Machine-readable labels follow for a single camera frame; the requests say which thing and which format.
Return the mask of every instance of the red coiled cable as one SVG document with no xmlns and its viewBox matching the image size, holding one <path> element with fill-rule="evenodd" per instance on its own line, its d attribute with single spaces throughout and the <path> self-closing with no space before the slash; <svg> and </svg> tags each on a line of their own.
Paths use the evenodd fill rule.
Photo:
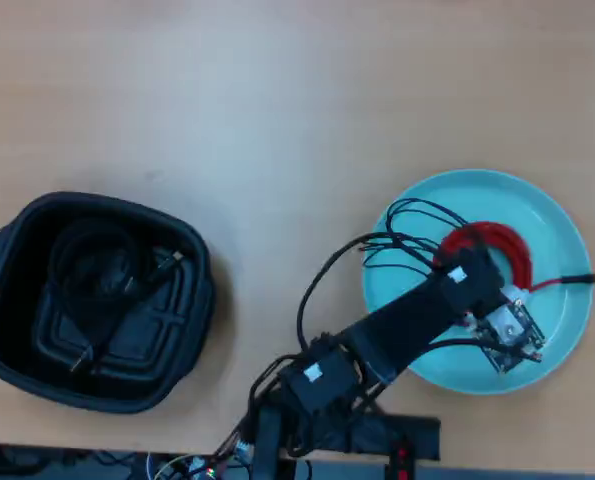
<svg viewBox="0 0 595 480">
<path fill-rule="evenodd" d="M 461 248 L 472 247 L 475 238 L 469 229 L 474 229 L 487 246 L 498 249 L 506 256 L 513 272 L 513 284 L 523 290 L 535 292 L 549 285 L 560 283 L 595 283 L 595 273 L 589 273 L 553 278 L 533 285 L 533 264 L 528 245 L 517 232 L 501 223 L 474 222 L 467 227 L 453 230 L 442 240 L 440 249 L 452 254 Z"/>
</svg>

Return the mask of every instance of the table surface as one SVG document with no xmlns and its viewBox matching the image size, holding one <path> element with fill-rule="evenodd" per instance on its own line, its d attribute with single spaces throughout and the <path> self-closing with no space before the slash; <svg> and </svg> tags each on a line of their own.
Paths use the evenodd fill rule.
<svg viewBox="0 0 595 480">
<path fill-rule="evenodd" d="M 136 416 L 0 381 L 0 442 L 209 452 L 247 387 L 295 351 L 303 290 L 405 187 L 454 168 L 522 176 L 595 264 L 595 1 L 0 0 L 0 226 L 53 190 L 196 226 L 221 288 L 198 367 Z M 358 254 L 307 334 L 364 312 Z M 411 373 L 392 412 L 437 415 L 443 465 L 595 472 L 595 305 L 545 381 L 459 395 Z"/>
</svg>

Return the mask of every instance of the plate rim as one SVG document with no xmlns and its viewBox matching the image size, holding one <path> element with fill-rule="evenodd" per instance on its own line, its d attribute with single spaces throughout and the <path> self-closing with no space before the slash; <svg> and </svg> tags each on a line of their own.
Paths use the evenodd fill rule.
<svg viewBox="0 0 595 480">
<path fill-rule="evenodd" d="M 409 187 L 405 188 L 399 195 L 397 195 L 391 201 L 391 203 L 388 204 L 388 206 L 390 206 L 393 202 L 396 202 L 397 200 L 399 200 L 401 198 L 405 198 L 407 195 L 409 195 L 409 192 L 411 190 L 421 188 L 425 184 L 433 182 L 433 181 L 437 181 L 438 179 L 440 179 L 442 177 L 454 176 L 454 175 L 469 175 L 469 174 L 474 174 L 474 175 L 486 174 L 486 175 L 490 175 L 490 176 L 503 177 L 503 178 L 506 178 L 513 182 L 517 182 L 518 184 L 521 184 L 524 187 L 527 187 L 527 188 L 533 190 L 533 192 L 536 193 L 537 195 L 543 197 L 548 203 L 550 203 L 552 206 L 554 206 L 556 210 L 559 210 L 559 212 L 561 214 L 563 214 L 563 217 L 566 219 L 568 224 L 572 227 L 572 232 L 573 232 L 576 240 L 579 242 L 579 244 L 581 245 L 581 247 L 583 249 L 584 260 L 586 261 L 586 264 L 589 267 L 589 271 L 592 271 L 592 263 L 590 260 L 590 253 L 588 251 L 588 247 L 586 246 L 586 242 L 584 241 L 584 237 L 582 236 L 581 231 L 579 230 L 579 228 L 573 221 L 572 217 L 568 214 L 568 212 L 559 204 L 559 202 L 557 202 L 553 197 L 551 197 L 548 193 L 546 193 L 544 190 L 539 188 L 537 185 L 534 185 L 533 183 L 531 183 L 521 177 L 518 177 L 516 175 L 510 174 L 507 172 L 503 172 L 500 170 L 492 170 L 492 169 L 487 169 L 487 168 L 463 168 L 463 169 L 446 170 L 446 171 L 431 175 L 429 177 L 426 177 L 426 178 L 410 185 Z M 385 209 L 382 211 L 382 213 L 379 215 L 377 222 L 374 224 L 374 226 L 372 228 L 373 232 L 378 230 L 379 225 L 381 224 L 383 218 L 385 217 L 388 206 L 386 206 Z M 373 311 L 375 311 L 375 309 L 370 308 L 370 302 L 369 302 L 369 298 L 368 298 L 368 289 L 366 287 L 366 282 L 367 282 L 367 270 L 362 268 L 362 293 L 363 293 L 363 297 L 364 297 L 364 305 L 368 312 L 373 312 Z M 443 388 L 446 390 L 451 390 L 453 392 L 467 394 L 467 395 L 477 395 L 477 396 L 503 395 L 506 393 L 511 393 L 511 392 L 514 392 L 517 390 L 521 390 L 523 388 L 533 385 L 533 384 L 543 380 L 544 378 L 548 377 L 550 374 L 552 374 L 553 372 L 558 370 L 563 365 L 563 363 L 570 357 L 572 352 L 579 345 L 579 342 L 581 341 L 581 338 L 583 337 L 584 333 L 586 332 L 586 328 L 588 327 L 588 321 L 590 319 L 590 314 L 592 311 L 593 300 L 594 300 L 594 285 L 590 284 L 589 291 L 588 291 L 588 302 L 586 305 L 585 312 L 583 314 L 584 318 L 581 321 L 582 328 L 579 330 L 579 333 L 577 333 L 575 335 L 575 337 L 572 339 L 573 341 L 571 342 L 570 347 L 565 349 L 561 358 L 559 360 L 557 360 L 554 363 L 554 365 L 549 370 L 547 370 L 545 373 L 543 373 L 542 375 L 539 375 L 531 380 L 528 380 L 525 382 L 520 382 L 518 385 L 505 387 L 505 388 L 491 388 L 490 390 L 487 390 L 487 391 L 480 391 L 480 390 L 474 390 L 474 389 L 469 389 L 469 388 L 454 388 L 452 386 L 443 385 L 443 384 L 435 382 L 429 378 L 426 378 L 426 376 L 423 373 L 420 373 L 418 371 L 418 368 L 415 366 L 415 362 L 411 363 L 408 366 L 407 370 L 410 370 L 415 375 L 417 375 L 418 377 L 422 378 L 424 381 L 426 381 L 432 385 L 435 385 L 437 387 L 440 387 L 440 388 Z"/>
</svg>

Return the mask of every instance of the black container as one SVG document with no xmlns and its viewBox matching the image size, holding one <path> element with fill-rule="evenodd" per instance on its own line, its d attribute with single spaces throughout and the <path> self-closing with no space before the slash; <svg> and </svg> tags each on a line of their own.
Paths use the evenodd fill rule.
<svg viewBox="0 0 595 480">
<path fill-rule="evenodd" d="M 70 366 L 85 339 L 51 298 L 47 264 L 55 239 L 81 218 L 121 225 L 155 259 L 179 250 L 170 282 L 131 308 L 89 375 Z M 214 307 L 209 254 L 188 224 L 142 205 L 100 195 L 52 193 L 0 230 L 0 378 L 80 408 L 136 413 L 153 407 L 192 370 Z"/>
</svg>

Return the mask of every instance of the black cord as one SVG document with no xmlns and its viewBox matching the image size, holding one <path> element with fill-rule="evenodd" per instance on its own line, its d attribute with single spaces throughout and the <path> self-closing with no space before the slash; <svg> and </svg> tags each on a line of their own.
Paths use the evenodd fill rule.
<svg viewBox="0 0 595 480">
<path fill-rule="evenodd" d="M 306 460 L 306 467 L 308 468 L 308 476 L 306 480 L 313 480 L 313 464 L 310 463 L 310 460 Z"/>
<path fill-rule="evenodd" d="M 240 460 L 237 457 L 234 457 L 233 460 L 235 460 L 237 463 L 239 463 L 239 465 L 229 465 L 228 467 L 226 467 L 227 470 L 233 470 L 233 469 L 237 469 L 237 468 L 245 468 L 246 472 L 248 472 L 248 479 L 250 480 L 252 478 L 253 472 L 252 469 L 250 467 L 250 465 L 244 463 L 242 460 Z"/>
<path fill-rule="evenodd" d="M 311 284 L 306 289 L 306 293 L 304 294 L 301 302 L 299 303 L 299 308 L 297 309 L 297 340 L 299 341 L 299 346 L 301 347 L 302 351 L 308 349 L 308 342 L 306 341 L 306 337 L 304 335 L 304 311 L 306 309 L 306 304 L 308 303 L 308 299 L 312 295 L 315 287 L 319 284 L 321 279 L 326 275 L 326 273 L 330 270 L 330 268 L 335 264 L 339 258 L 346 253 L 351 248 L 364 244 L 370 240 L 375 239 L 390 239 L 393 242 L 397 242 L 398 248 L 406 253 L 408 253 L 411 257 L 419 260 L 421 263 L 426 265 L 431 270 L 435 268 L 433 262 L 419 253 L 417 250 L 410 247 L 410 245 L 406 245 L 404 242 L 412 242 L 416 243 L 417 246 L 423 247 L 424 250 L 429 249 L 430 247 L 424 244 L 421 240 L 417 237 L 412 237 L 410 235 L 406 235 L 405 233 L 396 233 L 396 232 L 373 232 L 373 233 L 366 233 L 364 235 L 360 235 L 357 238 L 354 238 L 346 245 L 341 247 L 335 253 L 333 253 L 330 258 L 324 263 L 321 267 L 321 270 L 315 275 L 315 278 L 311 282 Z"/>
<path fill-rule="evenodd" d="M 34 463 L 17 463 L 9 458 L 7 454 L 9 450 L 9 447 L 0 446 L 0 476 L 29 477 L 42 472 L 52 462 L 50 458 L 40 457 Z"/>
<path fill-rule="evenodd" d="M 105 467 L 114 467 L 117 465 L 122 465 L 124 467 L 131 467 L 132 463 L 128 463 L 129 460 L 133 460 L 137 454 L 136 453 L 129 453 L 122 457 L 116 457 L 110 452 L 105 450 L 99 450 L 97 452 L 92 453 L 92 457 L 95 459 L 97 463 L 103 465 Z"/>
<path fill-rule="evenodd" d="M 149 249 L 101 218 L 74 221 L 59 234 L 48 260 L 48 285 L 88 341 L 71 372 L 90 369 L 105 355 L 128 310 L 172 274 L 181 258 L 176 254 L 153 268 Z M 105 279 L 109 265 L 119 277 L 112 282 Z"/>
</svg>

